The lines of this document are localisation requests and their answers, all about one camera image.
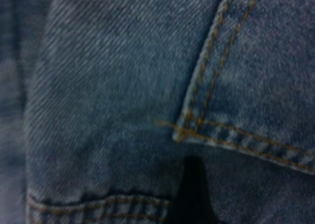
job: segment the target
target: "denim jacket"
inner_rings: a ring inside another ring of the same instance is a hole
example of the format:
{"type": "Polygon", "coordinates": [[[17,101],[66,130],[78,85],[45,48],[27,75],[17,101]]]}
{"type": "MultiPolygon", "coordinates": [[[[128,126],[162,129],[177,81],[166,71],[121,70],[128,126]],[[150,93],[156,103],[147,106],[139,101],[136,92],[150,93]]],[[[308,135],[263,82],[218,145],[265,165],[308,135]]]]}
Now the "denim jacket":
{"type": "Polygon", "coordinates": [[[315,218],[315,0],[1,0],[0,223],[315,218]]]}

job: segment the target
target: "orange stitching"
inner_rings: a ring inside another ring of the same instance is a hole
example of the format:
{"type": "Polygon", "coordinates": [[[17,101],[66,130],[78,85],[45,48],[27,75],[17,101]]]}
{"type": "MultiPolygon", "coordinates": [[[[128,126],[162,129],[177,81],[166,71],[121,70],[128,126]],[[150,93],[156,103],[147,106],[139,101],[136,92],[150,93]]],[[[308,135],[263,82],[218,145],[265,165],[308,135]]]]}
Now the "orange stitching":
{"type": "MultiPolygon", "coordinates": [[[[102,215],[102,217],[100,219],[86,219],[85,221],[83,221],[83,223],[95,223],[95,222],[99,222],[99,221],[106,219],[106,218],[143,218],[143,219],[151,219],[151,220],[155,220],[155,221],[159,221],[159,222],[165,221],[165,218],[161,218],[159,216],[154,216],[154,215],[113,213],[113,214],[102,215]]],[[[40,223],[40,222],[35,221],[35,219],[31,215],[30,215],[30,221],[33,224],[44,224],[44,223],[40,223]]]]}
{"type": "MultiPolygon", "coordinates": [[[[223,6],[223,10],[222,10],[222,13],[220,13],[219,15],[219,19],[218,19],[218,23],[217,23],[217,26],[215,27],[215,29],[213,30],[213,33],[212,33],[212,36],[211,36],[211,40],[209,41],[209,44],[208,44],[208,47],[207,47],[207,52],[204,56],[204,59],[202,61],[202,64],[201,64],[201,69],[200,69],[200,72],[198,74],[198,77],[197,77],[197,82],[195,85],[194,85],[194,88],[193,88],[193,95],[190,99],[190,108],[189,108],[189,112],[188,112],[188,115],[192,115],[192,108],[193,108],[193,105],[195,103],[195,96],[197,95],[198,93],[198,84],[200,84],[201,82],[201,79],[202,79],[202,76],[203,76],[203,73],[205,72],[205,69],[206,69],[206,65],[208,63],[208,60],[209,60],[209,57],[210,57],[210,52],[211,52],[211,49],[215,43],[215,40],[218,36],[218,33],[219,33],[219,27],[222,25],[223,23],[223,15],[224,13],[227,12],[229,6],[228,6],[228,3],[230,2],[231,0],[227,0],[226,4],[224,4],[223,6]]],[[[189,126],[189,117],[186,117],[185,118],[186,120],[186,127],[189,126]]]]}
{"type": "Polygon", "coordinates": [[[169,203],[158,202],[158,201],[149,200],[149,199],[139,199],[139,198],[116,198],[116,199],[106,201],[105,203],[102,203],[102,204],[96,203],[90,206],[80,207],[75,210],[52,210],[50,208],[37,207],[35,204],[31,202],[28,202],[28,205],[39,212],[49,212],[54,215],[72,215],[74,213],[83,212],[86,210],[105,208],[106,206],[114,204],[114,203],[128,203],[128,202],[147,203],[147,204],[153,204],[155,206],[164,206],[165,208],[169,206],[169,203]]]}
{"type": "MultiPolygon", "coordinates": [[[[237,24],[236,28],[235,28],[235,32],[234,34],[232,35],[232,37],[230,38],[229,40],[229,45],[226,47],[221,59],[220,59],[220,63],[219,63],[219,66],[218,68],[215,70],[215,76],[213,78],[213,80],[211,81],[211,84],[210,84],[210,87],[209,87],[209,90],[207,92],[207,95],[206,95],[206,98],[203,102],[203,108],[202,108],[202,111],[201,111],[201,115],[200,115],[200,118],[203,118],[204,117],[204,114],[205,114],[205,110],[207,109],[207,106],[208,106],[208,103],[209,101],[211,100],[211,97],[212,97],[212,92],[213,92],[213,89],[215,87],[215,81],[218,79],[219,77],[219,74],[220,74],[220,71],[222,70],[223,66],[224,66],[224,62],[226,60],[226,58],[228,57],[228,54],[230,52],[230,48],[232,47],[232,45],[234,44],[234,40],[236,38],[236,35],[241,31],[242,29],[242,24],[243,22],[245,22],[247,20],[247,17],[249,15],[249,12],[254,8],[254,6],[256,5],[258,0],[251,0],[247,10],[245,11],[245,13],[243,14],[243,17],[242,17],[242,20],[240,23],[237,24]]],[[[195,129],[195,131],[197,132],[199,127],[200,127],[200,121],[197,122],[197,127],[195,129]]]]}
{"type": "Polygon", "coordinates": [[[315,169],[313,169],[313,168],[311,168],[311,167],[308,167],[308,166],[305,166],[305,165],[301,165],[301,164],[295,163],[295,162],[293,162],[293,161],[281,159],[281,158],[278,158],[278,157],[273,156],[273,155],[270,155],[270,154],[266,154],[266,153],[262,153],[262,152],[257,152],[257,151],[255,151],[255,150],[253,150],[253,149],[246,148],[246,147],[243,147],[243,146],[241,146],[241,145],[238,145],[238,144],[235,144],[235,143],[232,143],[232,142],[228,142],[228,141],[226,141],[226,140],[214,139],[214,138],[211,138],[211,137],[209,137],[209,136],[204,136],[204,135],[202,135],[202,134],[196,133],[196,132],[195,132],[194,130],[192,130],[192,129],[181,128],[181,127],[178,127],[177,125],[172,124],[172,123],[170,123],[170,122],[158,121],[158,123],[159,123],[161,126],[168,126],[168,127],[171,127],[171,128],[173,128],[174,130],[176,130],[176,131],[184,131],[187,135],[190,135],[190,136],[195,137],[195,138],[205,139],[205,140],[212,141],[212,142],[215,142],[215,143],[218,143],[218,144],[225,144],[225,145],[228,145],[228,146],[231,146],[231,147],[240,149],[240,150],[244,150],[244,151],[250,152],[250,153],[255,154],[255,155],[257,155],[257,156],[260,156],[260,157],[265,157],[265,158],[268,158],[268,159],[276,160],[276,161],[281,162],[281,163],[293,165],[293,166],[295,166],[295,167],[298,167],[298,168],[300,168],[300,169],[307,170],[307,171],[310,171],[310,172],[313,172],[313,173],[315,172],[315,169]]]}
{"type": "Polygon", "coordinates": [[[213,120],[204,120],[203,118],[199,118],[199,117],[191,117],[191,119],[198,120],[198,121],[200,121],[201,124],[211,124],[212,126],[219,126],[219,127],[231,129],[231,130],[234,130],[234,131],[236,131],[236,132],[238,132],[240,134],[244,134],[244,135],[253,137],[256,140],[268,143],[270,145],[287,148],[287,149],[295,151],[297,153],[304,154],[304,155],[306,155],[308,157],[315,158],[315,154],[308,153],[306,151],[300,150],[300,149],[295,148],[295,147],[290,146],[290,145],[285,145],[285,144],[279,143],[278,141],[269,139],[267,137],[263,137],[263,136],[260,136],[260,135],[257,135],[257,134],[253,134],[253,133],[248,132],[246,130],[243,130],[241,128],[237,128],[237,127],[234,127],[234,126],[231,126],[231,125],[228,125],[228,124],[224,124],[224,123],[220,123],[220,122],[216,122],[216,121],[213,121],[213,120]]]}

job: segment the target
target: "blue denim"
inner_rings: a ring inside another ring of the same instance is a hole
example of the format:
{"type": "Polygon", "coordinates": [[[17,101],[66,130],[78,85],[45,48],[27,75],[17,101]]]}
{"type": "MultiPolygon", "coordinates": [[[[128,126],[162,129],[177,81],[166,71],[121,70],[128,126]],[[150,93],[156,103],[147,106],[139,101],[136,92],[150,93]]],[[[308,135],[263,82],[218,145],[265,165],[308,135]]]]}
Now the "blue denim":
{"type": "Polygon", "coordinates": [[[315,0],[5,1],[0,223],[314,222],[315,0]]]}

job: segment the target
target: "seam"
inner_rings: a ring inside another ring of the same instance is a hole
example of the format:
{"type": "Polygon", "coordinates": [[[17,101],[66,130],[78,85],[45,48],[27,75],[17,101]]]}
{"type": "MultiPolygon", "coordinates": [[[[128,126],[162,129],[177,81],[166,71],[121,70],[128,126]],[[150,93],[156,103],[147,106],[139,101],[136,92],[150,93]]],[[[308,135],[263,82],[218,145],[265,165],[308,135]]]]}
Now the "seam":
{"type": "Polygon", "coordinates": [[[192,129],[181,128],[181,127],[179,127],[179,126],[177,126],[177,125],[175,125],[173,123],[170,123],[170,122],[158,121],[157,123],[159,125],[161,125],[161,126],[171,127],[171,128],[173,128],[174,130],[176,130],[176,131],[178,131],[180,133],[185,133],[185,135],[188,135],[188,136],[191,136],[191,137],[194,137],[194,138],[204,139],[204,140],[207,140],[207,141],[215,142],[217,144],[225,144],[225,145],[228,145],[230,147],[233,147],[233,148],[236,148],[236,149],[239,149],[239,150],[250,152],[250,153],[252,153],[254,155],[257,155],[259,157],[268,158],[268,159],[271,159],[271,160],[278,161],[280,163],[292,165],[292,166],[298,167],[298,168],[300,168],[302,170],[307,170],[309,172],[315,173],[315,169],[313,169],[313,168],[311,168],[309,166],[301,165],[301,164],[298,164],[296,162],[289,161],[289,160],[286,160],[286,159],[281,159],[281,158],[276,157],[274,155],[266,154],[266,153],[263,153],[263,152],[257,152],[254,149],[246,148],[246,147],[243,147],[243,146],[241,146],[239,144],[235,144],[233,142],[229,142],[229,141],[221,140],[221,139],[214,139],[214,138],[212,138],[210,136],[205,136],[205,135],[202,135],[202,134],[198,134],[197,132],[195,132],[192,129]]]}
{"type": "Polygon", "coordinates": [[[205,72],[205,69],[206,69],[206,65],[208,63],[208,60],[209,60],[209,57],[210,57],[210,52],[212,50],[212,47],[214,46],[214,43],[215,43],[215,40],[218,36],[218,33],[219,33],[219,27],[222,25],[223,23],[223,15],[228,11],[229,9],[229,2],[231,0],[227,0],[227,2],[224,4],[223,6],[223,10],[222,12],[219,14],[219,18],[218,18],[218,23],[215,27],[215,29],[213,30],[213,33],[212,33],[212,36],[211,36],[211,39],[208,43],[208,46],[207,46],[207,52],[203,58],[203,61],[202,61],[202,64],[201,64],[201,69],[199,71],[199,74],[198,74],[198,77],[197,77],[197,82],[195,83],[194,87],[193,87],[193,94],[190,98],[190,107],[189,107],[189,112],[185,118],[185,126],[186,127],[189,127],[189,116],[192,115],[192,109],[193,109],[193,106],[194,106],[194,103],[195,103],[195,97],[196,95],[198,94],[198,85],[201,83],[201,79],[203,77],[203,74],[205,72]]]}
{"type": "Polygon", "coordinates": [[[112,199],[109,201],[106,201],[105,203],[97,203],[97,204],[93,204],[90,206],[83,206],[74,210],[53,210],[51,208],[45,208],[45,207],[37,207],[35,204],[28,202],[28,205],[33,208],[36,209],[39,212],[49,212],[53,215],[73,215],[75,213],[79,213],[79,212],[84,212],[84,211],[88,211],[88,210],[95,210],[95,209],[99,209],[99,208],[105,208],[108,205],[111,204],[119,204],[119,203],[128,203],[128,202],[138,202],[138,203],[143,203],[143,204],[153,204],[155,206],[162,206],[167,208],[169,206],[169,203],[164,203],[164,202],[158,202],[158,201],[154,201],[154,200],[149,200],[149,199],[137,199],[137,198],[119,198],[119,199],[112,199]]]}
{"type": "Polygon", "coordinates": [[[246,131],[244,129],[241,129],[241,128],[237,128],[237,127],[234,127],[234,126],[231,126],[231,125],[228,125],[228,124],[224,124],[224,123],[220,123],[220,122],[216,122],[216,121],[213,121],[213,120],[205,120],[205,119],[199,118],[199,117],[191,117],[191,119],[198,120],[201,124],[210,124],[212,126],[218,126],[218,127],[223,127],[223,128],[227,128],[227,129],[230,129],[230,130],[234,130],[234,131],[236,131],[239,134],[250,136],[250,137],[252,137],[255,140],[258,140],[258,141],[261,141],[261,142],[265,142],[265,143],[273,145],[273,146],[286,148],[286,149],[295,151],[297,153],[301,153],[303,155],[306,155],[308,157],[315,158],[315,154],[308,153],[306,151],[300,150],[300,149],[298,149],[296,147],[293,147],[291,145],[282,144],[282,143],[280,143],[278,141],[275,141],[275,140],[272,140],[272,139],[269,139],[267,137],[263,137],[261,135],[257,135],[257,134],[251,133],[251,132],[248,132],[248,131],[246,131]]]}
{"type": "MultiPolygon", "coordinates": [[[[246,22],[246,20],[248,19],[248,15],[249,13],[253,10],[253,8],[255,7],[256,3],[257,3],[258,0],[251,0],[250,1],[250,4],[249,6],[247,7],[246,11],[244,12],[243,14],[243,17],[241,19],[241,21],[237,24],[236,28],[235,28],[235,32],[234,34],[231,36],[231,38],[229,39],[229,44],[228,46],[225,48],[225,51],[223,53],[223,55],[221,56],[220,58],[220,63],[219,63],[219,66],[217,67],[217,69],[215,70],[215,76],[214,78],[212,79],[211,81],[211,84],[210,84],[210,87],[209,87],[209,90],[207,92],[207,95],[206,95],[206,98],[203,102],[203,108],[202,108],[202,111],[201,111],[201,114],[200,114],[200,118],[203,118],[204,117],[204,114],[205,114],[205,110],[207,109],[207,106],[209,104],[209,101],[211,100],[211,97],[212,97],[212,92],[213,92],[213,89],[215,87],[215,82],[216,80],[218,79],[219,75],[220,75],[220,71],[222,70],[223,66],[224,66],[224,63],[225,63],[225,60],[227,59],[228,55],[229,55],[229,52],[230,52],[230,48],[233,46],[234,42],[235,42],[235,38],[237,36],[237,34],[242,30],[242,26],[243,26],[243,23],[246,22]]],[[[198,131],[199,127],[200,127],[200,121],[197,122],[197,126],[196,126],[196,132],[198,131]]]]}
{"type": "MultiPolygon", "coordinates": [[[[86,223],[96,223],[100,222],[106,218],[141,218],[141,219],[150,219],[154,221],[164,222],[165,218],[154,216],[154,215],[146,215],[146,214],[128,214],[128,213],[113,213],[113,214],[105,214],[102,215],[101,218],[98,219],[86,219],[81,222],[81,224],[86,223]]],[[[30,221],[33,224],[44,224],[42,222],[35,221],[32,215],[30,215],[30,221]]]]}

